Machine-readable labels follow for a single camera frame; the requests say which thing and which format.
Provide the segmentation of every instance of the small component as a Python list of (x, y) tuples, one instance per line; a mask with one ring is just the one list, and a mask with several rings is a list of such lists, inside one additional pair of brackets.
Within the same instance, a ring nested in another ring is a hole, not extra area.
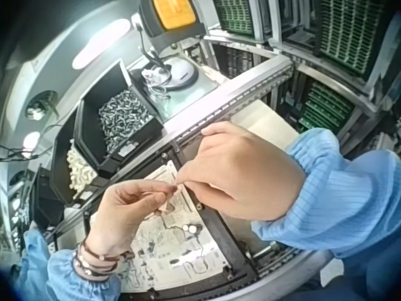
[(112, 97), (99, 109), (98, 113), (109, 154), (153, 118), (130, 90), (124, 90)]
[(97, 173), (82, 158), (80, 153), (74, 148), (73, 140), (71, 141), (71, 149), (67, 153), (68, 167), (70, 168), (71, 184), (70, 189), (74, 189), (76, 194), (74, 199), (84, 190), (87, 184), (90, 184)]
[(198, 228), (197, 228), (197, 226), (195, 226), (194, 224), (192, 224), (192, 225), (190, 225), (190, 226), (188, 227), (188, 232), (189, 232), (190, 234), (195, 234), (197, 231), (198, 231)]

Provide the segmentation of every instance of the white parts in bin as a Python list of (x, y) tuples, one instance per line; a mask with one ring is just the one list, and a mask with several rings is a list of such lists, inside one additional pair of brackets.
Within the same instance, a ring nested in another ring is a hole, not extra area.
[(87, 184), (90, 184), (97, 173), (82, 158), (80, 153), (74, 148), (71, 142), (71, 149), (67, 153), (68, 167), (70, 168), (71, 184), (70, 188), (76, 191), (74, 199), (84, 190)]

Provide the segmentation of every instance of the white circuit board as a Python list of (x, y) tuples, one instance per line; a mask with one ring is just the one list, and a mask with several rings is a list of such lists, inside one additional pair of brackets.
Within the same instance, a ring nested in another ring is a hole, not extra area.
[[(174, 183), (176, 175), (169, 161), (147, 179)], [(160, 217), (151, 214), (142, 222), (131, 244), (135, 258), (118, 268), (123, 293), (187, 285), (222, 273), (228, 265), (184, 186), (164, 207)]]

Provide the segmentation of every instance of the black plastic tray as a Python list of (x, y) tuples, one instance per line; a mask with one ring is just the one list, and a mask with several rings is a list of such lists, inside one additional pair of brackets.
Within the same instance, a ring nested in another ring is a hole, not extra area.
[(50, 187), (50, 172), (39, 167), (36, 173), (30, 194), (30, 220), (46, 231), (49, 226), (57, 226), (64, 217), (64, 204)]
[(77, 108), (68, 117), (67, 121), (57, 134), (53, 148), (53, 160), (50, 172), (50, 185), (65, 206), (72, 206), (76, 203), (79, 204), (85, 202), (84, 199), (80, 198), (84, 192), (91, 192), (97, 190), (99, 187), (104, 187), (111, 178), (111, 175), (109, 174), (98, 173), (98, 176), (92, 180), (92, 183), (86, 185), (84, 190), (82, 190), (76, 199), (74, 199), (76, 191), (70, 188), (71, 178), (70, 168), (68, 167), (67, 162), (67, 153), (71, 149), (70, 140), (74, 137), (76, 111)]
[[(99, 108), (112, 97), (129, 89), (143, 103), (154, 117), (143, 127), (126, 138), (114, 150), (107, 153), (105, 134), (98, 115)], [(149, 103), (143, 93), (131, 85), (131, 78), (123, 63), (118, 61), (113, 65), (82, 98), (75, 120), (74, 143), (82, 151), (84, 158), (96, 171), (114, 174), (119, 167), (125, 165), (133, 156), (143, 151), (147, 144), (159, 137), (163, 125), (159, 121), (157, 112)], [(138, 144), (129, 149), (133, 143)]]

